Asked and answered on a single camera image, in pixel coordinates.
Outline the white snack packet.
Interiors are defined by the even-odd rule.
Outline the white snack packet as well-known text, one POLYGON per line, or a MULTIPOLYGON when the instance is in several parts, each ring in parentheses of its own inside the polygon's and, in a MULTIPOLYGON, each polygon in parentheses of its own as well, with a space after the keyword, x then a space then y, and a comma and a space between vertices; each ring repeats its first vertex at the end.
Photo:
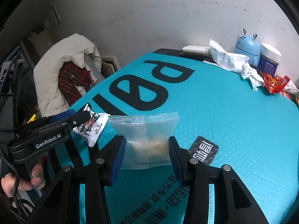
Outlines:
POLYGON ((103 132, 110 114, 96 113, 92 111, 89 104, 83 107, 83 111, 88 111, 90 114, 90 120, 84 124, 81 124, 73 129, 73 133, 80 135, 88 144, 89 147, 94 147, 99 136, 103 132))

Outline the clear zip bag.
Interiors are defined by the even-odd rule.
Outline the clear zip bag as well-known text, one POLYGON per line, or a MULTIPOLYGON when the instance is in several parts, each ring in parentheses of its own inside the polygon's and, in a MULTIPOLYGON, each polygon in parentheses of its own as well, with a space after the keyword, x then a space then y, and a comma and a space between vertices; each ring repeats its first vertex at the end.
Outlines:
POLYGON ((142 170, 170 165, 169 138, 179 119, 177 112, 109 116, 108 122, 126 140, 122 169, 142 170))

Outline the red plaid scarf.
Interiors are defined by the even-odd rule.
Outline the red plaid scarf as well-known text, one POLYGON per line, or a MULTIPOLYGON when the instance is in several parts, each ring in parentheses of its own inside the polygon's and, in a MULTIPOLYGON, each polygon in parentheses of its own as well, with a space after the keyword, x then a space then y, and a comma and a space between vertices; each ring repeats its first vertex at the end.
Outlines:
POLYGON ((80 68, 73 62, 65 62, 58 76, 58 87, 69 106, 82 97, 78 87, 89 91, 94 84, 91 71, 80 68))

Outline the teal mat with black letters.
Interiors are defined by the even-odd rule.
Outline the teal mat with black letters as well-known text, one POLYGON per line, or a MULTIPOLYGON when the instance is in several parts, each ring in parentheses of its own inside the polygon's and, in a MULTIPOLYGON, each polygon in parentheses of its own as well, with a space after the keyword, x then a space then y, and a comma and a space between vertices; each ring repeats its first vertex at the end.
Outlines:
MULTIPOLYGON (((110 115, 177 112, 173 135, 189 149, 197 136, 219 146, 211 166, 230 165, 269 223, 281 223, 298 194, 298 106, 290 99, 253 91, 234 72, 190 59, 148 53, 82 96, 110 115)), ((112 223, 182 223, 188 190, 171 165, 123 169, 106 188, 112 223)))

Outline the white quilted jacket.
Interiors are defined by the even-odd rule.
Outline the white quilted jacket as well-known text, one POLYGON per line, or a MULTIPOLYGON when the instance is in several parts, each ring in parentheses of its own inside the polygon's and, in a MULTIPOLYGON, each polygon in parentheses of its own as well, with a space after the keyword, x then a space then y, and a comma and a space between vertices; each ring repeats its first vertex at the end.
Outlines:
POLYGON ((42 117, 67 111, 103 76, 96 45, 77 33, 53 45, 33 70, 38 107, 42 117))

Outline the crumpled white tissue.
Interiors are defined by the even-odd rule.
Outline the crumpled white tissue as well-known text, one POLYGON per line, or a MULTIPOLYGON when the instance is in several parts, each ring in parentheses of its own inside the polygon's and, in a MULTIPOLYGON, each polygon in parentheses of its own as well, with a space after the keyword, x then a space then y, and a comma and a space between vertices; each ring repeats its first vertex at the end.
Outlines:
POLYGON ((226 52, 216 41, 209 41, 210 54, 213 61, 221 68, 240 74, 244 80, 251 82, 254 91, 258 87, 264 86, 263 78, 258 74, 256 69, 249 65, 249 57, 246 55, 226 52))

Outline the red candy wrapper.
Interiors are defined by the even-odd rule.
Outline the red candy wrapper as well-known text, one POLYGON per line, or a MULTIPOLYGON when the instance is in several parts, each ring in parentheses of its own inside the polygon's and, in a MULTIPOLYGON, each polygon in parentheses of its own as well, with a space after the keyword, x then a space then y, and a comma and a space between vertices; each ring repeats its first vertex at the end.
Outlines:
POLYGON ((260 75, 263 78, 265 88, 270 94, 280 93, 290 81, 288 76, 274 77, 266 72, 261 72, 260 75))

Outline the light blue deer humidifier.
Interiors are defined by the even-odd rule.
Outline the light blue deer humidifier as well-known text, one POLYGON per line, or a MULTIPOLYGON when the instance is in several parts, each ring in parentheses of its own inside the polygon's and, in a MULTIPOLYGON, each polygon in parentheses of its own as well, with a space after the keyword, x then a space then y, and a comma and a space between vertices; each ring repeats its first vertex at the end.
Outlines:
POLYGON ((258 68, 261 51, 257 42, 257 34, 253 36, 247 35, 247 30, 243 28, 243 34, 237 39, 235 45, 235 53, 249 57, 248 63, 254 69, 258 68))

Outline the navy jar white lid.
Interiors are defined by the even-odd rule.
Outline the navy jar white lid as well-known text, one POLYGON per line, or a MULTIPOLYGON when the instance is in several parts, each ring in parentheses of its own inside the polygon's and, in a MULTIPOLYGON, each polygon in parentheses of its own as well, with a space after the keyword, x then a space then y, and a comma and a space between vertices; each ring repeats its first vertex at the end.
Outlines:
POLYGON ((260 59, 258 64, 258 73, 267 73, 275 77, 281 59, 281 53, 273 46, 267 43, 260 45, 260 59))

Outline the wall access panel frame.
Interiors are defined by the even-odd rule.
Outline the wall access panel frame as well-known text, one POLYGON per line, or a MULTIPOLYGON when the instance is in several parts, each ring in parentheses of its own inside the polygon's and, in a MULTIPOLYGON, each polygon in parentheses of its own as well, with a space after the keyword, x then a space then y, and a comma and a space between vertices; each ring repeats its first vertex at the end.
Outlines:
POLYGON ((101 74, 104 78, 108 78, 121 69, 116 56, 103 56, 101 57, 101 61, 101 74))

